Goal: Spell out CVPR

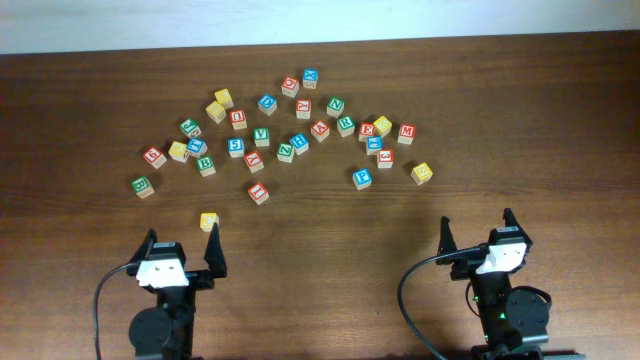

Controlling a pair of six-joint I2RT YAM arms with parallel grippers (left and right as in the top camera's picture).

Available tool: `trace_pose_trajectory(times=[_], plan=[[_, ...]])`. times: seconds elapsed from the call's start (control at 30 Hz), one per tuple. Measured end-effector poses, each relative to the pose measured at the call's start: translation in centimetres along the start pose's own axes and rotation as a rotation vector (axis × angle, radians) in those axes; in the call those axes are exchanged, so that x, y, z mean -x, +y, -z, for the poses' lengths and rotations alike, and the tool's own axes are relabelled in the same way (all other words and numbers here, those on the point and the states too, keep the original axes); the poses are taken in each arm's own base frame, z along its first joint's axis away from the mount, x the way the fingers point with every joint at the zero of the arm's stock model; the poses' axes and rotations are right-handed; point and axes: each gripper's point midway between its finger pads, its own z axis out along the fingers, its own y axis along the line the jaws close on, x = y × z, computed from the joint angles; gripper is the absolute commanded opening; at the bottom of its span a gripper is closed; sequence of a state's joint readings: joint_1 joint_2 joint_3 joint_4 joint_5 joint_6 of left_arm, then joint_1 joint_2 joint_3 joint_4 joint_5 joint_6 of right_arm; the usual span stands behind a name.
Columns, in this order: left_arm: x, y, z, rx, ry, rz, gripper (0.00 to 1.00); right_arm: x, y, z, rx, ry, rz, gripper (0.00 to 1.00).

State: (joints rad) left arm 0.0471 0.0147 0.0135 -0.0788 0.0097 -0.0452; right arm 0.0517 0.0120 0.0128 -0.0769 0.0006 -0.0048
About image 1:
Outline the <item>yellow C block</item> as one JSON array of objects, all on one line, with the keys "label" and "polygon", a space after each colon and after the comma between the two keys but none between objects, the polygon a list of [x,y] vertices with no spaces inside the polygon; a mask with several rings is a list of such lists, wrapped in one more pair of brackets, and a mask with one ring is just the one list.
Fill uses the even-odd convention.
[{"label": "yellow C block", "polygon": [[202,213],[200,216],[200,228],[204,232],[211,232],[219,224],[219,216],[215,212]]}]

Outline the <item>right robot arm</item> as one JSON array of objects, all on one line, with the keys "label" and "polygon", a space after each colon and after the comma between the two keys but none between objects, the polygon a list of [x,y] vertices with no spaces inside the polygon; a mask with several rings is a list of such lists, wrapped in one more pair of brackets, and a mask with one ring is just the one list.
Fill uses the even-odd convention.
[{"label": "right robot arm", "polygon": [[511,285],[510,276],[526,264],[532,240],[511,209],[503,211],[503,219],[486,242],[459,249],[443,216],[436,263],[449,265],[451,279],[467,280],[473,289],[486,341],[472,348],[474,359],[541,359],[552,298],[534,287]]}]

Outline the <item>green V block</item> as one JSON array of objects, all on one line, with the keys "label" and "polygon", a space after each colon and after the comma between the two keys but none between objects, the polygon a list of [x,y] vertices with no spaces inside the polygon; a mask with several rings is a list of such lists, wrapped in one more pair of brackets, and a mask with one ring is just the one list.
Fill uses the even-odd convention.
[{"label": "green V block", "polygon": [[270,133],[268,128],[254,129],[254,142],[257,147],[270,146]]}]

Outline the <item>green R block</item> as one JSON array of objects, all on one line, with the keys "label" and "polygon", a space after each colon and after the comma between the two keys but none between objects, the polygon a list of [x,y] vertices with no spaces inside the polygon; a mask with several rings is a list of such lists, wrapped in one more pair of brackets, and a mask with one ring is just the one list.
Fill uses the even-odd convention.
[{"label": "green R block", "polygon": [[350,116],[345,116],[337,120],[337,130],[341,137],[352,135],[355,131],[355,123]]}]

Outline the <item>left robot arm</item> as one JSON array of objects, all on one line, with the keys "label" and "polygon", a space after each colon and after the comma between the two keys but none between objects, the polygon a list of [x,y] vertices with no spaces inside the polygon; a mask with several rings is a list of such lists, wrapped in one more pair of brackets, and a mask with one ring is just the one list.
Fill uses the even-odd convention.
[{"label": "left robot arm", "polygon": [[209,232],[202,270],[185,269],[186,255],[179,242],[160,242],[154,230],[130,259],[127,270],[138,285],[156,296],[156,304],[141,310],[129,326],[135,357],[145,360],[189,360],[193,357],[196,293],[212,290],[227,276],[219,223]]}]

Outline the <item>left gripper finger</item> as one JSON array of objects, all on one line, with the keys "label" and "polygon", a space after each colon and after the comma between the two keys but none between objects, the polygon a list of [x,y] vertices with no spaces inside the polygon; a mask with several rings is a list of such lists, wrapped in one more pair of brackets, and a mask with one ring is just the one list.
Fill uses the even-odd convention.
[{"label": "left gripper finger", "polygon": [[129,262],[131,264],[139,264],[141,261],[145,260],[149,256],[151,249],[156,242],[157,234],[155,230],[149,229],[141,245],[134,252]]},{"label": "left gripper finger", "polygon": [[220,226],[214,223],[204,253],[204,260],[213,278],[227,277],[227,264],[221,246]]}]

